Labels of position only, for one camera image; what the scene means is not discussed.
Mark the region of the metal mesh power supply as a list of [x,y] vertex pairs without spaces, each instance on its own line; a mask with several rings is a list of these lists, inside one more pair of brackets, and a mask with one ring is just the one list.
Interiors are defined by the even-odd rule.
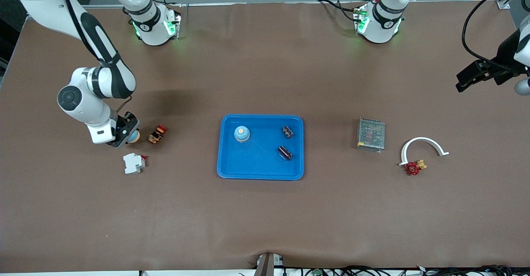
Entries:
[[385,148],[385,123],[360,118],[357,128],[356,149],[382,152]]

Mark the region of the white circuit breaker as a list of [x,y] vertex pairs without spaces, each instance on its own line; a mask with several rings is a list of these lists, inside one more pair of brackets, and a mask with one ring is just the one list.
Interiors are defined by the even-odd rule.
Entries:
[[123,161],[125,163],[124,172],[126,175],[136,175],[142,172],[146,168],[146,159],[144,155],[138,155],[135,153],[130,153],[123,156]]

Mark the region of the blue plastic tray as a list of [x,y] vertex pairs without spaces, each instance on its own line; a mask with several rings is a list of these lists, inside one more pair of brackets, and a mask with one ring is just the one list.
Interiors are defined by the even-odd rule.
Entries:
[[[283,135],[285,125],[293,138]],[[250,129],[248,141],[235,140],[238,126]],[[293,159],[280,157],[281,145]],[[220,122],[217,174],[235,180],[299,180],[305,172],[304,148],[304,122],[297,115],[228,114]]]

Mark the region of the white semicircular bracket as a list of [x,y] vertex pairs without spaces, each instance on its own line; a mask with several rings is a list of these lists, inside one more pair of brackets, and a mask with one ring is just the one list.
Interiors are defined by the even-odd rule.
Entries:
[[417,137],[417,138],[410,139],[408,142],[405,142],[405,144],[403,145],[403,147],[401,149],[401,154],[400,154],[401,155],[401,162],[398,163],[398,166],[403,166],[403,165],[406,165],[407,163],[409,163],[408,158],[407,158],[407,151],[408,151],[409,146],[413,142],[426,142],[426,143],[430,144],[430,146],[432,146],[437,151],[439,156],[449,155],[449,152],[443,150],[441,145],[438,142],[436,142],[435,140],[433,140],[431,138],[426,138],[426,137]]

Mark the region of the orange red-capped switch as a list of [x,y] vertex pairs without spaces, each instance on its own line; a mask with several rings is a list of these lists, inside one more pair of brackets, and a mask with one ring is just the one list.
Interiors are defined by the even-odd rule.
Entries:
[[148,136],[148,141],[152,144],[157,144],[167,132],[167,128],[164,125],[157,125],[157,128]]

